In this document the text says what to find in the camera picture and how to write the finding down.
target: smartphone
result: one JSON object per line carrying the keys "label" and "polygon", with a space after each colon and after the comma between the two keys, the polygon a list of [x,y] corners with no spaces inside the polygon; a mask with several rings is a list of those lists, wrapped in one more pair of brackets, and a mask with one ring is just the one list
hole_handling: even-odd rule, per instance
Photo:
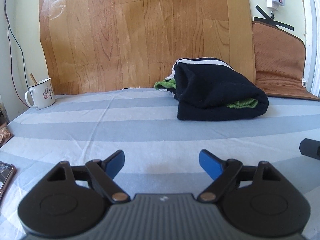
{"label": "smartphone", "polygon": [[0,161],[0,201],[16,171],[16,167],[12,164]]}

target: wrinkled sheet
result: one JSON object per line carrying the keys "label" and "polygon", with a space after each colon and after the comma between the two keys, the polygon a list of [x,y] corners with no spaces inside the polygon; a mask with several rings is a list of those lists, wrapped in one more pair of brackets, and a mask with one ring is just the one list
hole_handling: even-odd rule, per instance
{"label": "wrinkled sheet", "polygon": [[197,196],[212,182],[199,165],[201,149],[245,165],[269,161],[310,202],[304,236],[319,240],[320,161],[302,156],[299,144],[304,138],[320,140],[320,102],[269,101],[263,116],[227,122],[180,121],[171,93],[154,89],[63,95],[48,108],[29,109],[9,124],[15,137],[0,149],[0,160],[18,170],[0,205],[0,240],[24,236],[18,204],[56,163],[83,165],[118,149],[126,160],[115,181],[132,197]]}

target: white door frame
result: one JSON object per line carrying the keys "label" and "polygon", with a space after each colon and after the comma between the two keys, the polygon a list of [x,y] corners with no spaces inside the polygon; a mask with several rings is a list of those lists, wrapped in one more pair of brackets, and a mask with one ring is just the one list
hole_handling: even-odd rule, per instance
{"label": "white door frame", "polygon": [[307,90],[320,94],[320,0],[303,0],[306,21],[306,63],[304,78]]}

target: enamel mug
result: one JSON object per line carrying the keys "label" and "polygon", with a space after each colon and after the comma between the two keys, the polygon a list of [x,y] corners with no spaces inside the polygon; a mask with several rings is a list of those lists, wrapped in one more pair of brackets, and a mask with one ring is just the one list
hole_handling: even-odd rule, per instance
{"label": "enamel mug", "polygon": [[[28,101],[28,93],[31,94],[33,102],[35,103],[33,106]],[[37,85],[29,87],[29,91],[25,94],[25,99],[28,106],[38,110],[51,106],[55,102],[51,78],[41,80]]]}

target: thumbs up logo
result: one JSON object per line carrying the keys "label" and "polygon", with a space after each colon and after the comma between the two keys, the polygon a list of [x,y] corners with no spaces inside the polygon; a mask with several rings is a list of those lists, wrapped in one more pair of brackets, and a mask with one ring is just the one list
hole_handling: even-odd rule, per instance
{"label": "thumbs up logo", "polygon": [[48,88],[45,89],[45,92],[43,93],[44,99],[47,99],[50,96]]}

